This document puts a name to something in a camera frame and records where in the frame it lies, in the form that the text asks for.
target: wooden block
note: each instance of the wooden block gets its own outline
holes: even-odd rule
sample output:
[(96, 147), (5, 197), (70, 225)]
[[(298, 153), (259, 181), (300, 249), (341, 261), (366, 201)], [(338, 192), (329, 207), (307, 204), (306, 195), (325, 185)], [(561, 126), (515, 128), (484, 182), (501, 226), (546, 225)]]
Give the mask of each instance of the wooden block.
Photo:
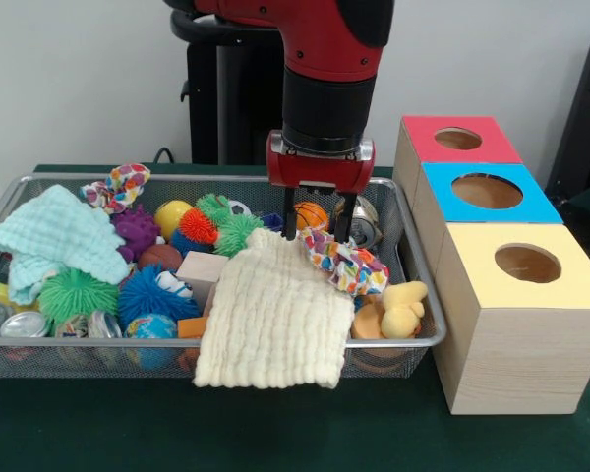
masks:
[(207, 317), (188, 318), (177, 322), (177, 337), (180, 339), (201, 339), (206, 332)]
[(206, 307), (209, 290), (220, 277), (227, 261), (228, 258), (218, 254), (191, 251), (177, 270), (177, 278), (193, 287), (193, 296), (200, 310)]
[(447, 222), (561, 223), (520, 164), (425, 163), (413, 215), (431, 273), (437, 272)]
[(451, 223), (436, 279), (451, 413), (576, 410), (590, 378), (590, 260), (564, 226)]
[(521, 163), (496, 120), (488, 116), (404, 116), (393, 168), (411, 209), (424, 162)]

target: yellow box lid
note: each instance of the yellow box lid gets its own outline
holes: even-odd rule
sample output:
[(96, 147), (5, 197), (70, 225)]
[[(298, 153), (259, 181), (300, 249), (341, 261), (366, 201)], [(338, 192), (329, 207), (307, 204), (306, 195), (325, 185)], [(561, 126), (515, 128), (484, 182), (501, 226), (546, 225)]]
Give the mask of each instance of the yellow box lid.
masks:
[(590, 260), (565, 226), (447, 228), (483, 308), (590, 309)]

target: light blue washcloth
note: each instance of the light blue washcloth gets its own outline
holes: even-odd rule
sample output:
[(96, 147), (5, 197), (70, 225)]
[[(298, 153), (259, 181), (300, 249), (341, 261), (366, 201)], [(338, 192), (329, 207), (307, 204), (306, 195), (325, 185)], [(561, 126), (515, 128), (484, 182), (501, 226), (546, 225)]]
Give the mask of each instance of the light blue washcloth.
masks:
[(54, 185), (0, 224), (0, 251), (11, 253), (9, 298), (32, 303), (46, 278), (67, 267), (120, 283), (129, 269), (116, 248), (125, 244), (109, 216)]

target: blue box lid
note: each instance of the blue box lid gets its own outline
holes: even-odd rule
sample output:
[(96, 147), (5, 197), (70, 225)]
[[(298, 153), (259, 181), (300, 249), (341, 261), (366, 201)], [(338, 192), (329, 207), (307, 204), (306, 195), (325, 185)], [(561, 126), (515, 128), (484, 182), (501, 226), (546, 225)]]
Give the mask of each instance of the blue box lid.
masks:
[(562, 223), (521, 164), (424, 163), (447, 222)]

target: orange spiky ball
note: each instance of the orange spiky ball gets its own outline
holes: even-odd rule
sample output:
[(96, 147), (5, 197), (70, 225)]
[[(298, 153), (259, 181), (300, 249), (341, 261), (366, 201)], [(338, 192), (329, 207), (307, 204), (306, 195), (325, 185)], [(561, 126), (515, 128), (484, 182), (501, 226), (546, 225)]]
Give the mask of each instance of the orange spiky ball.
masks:
[(214, 244), (218, 239), (218, 230), (198, 208), (184, 213), (179, 221), (179, 231), (196, 243)]

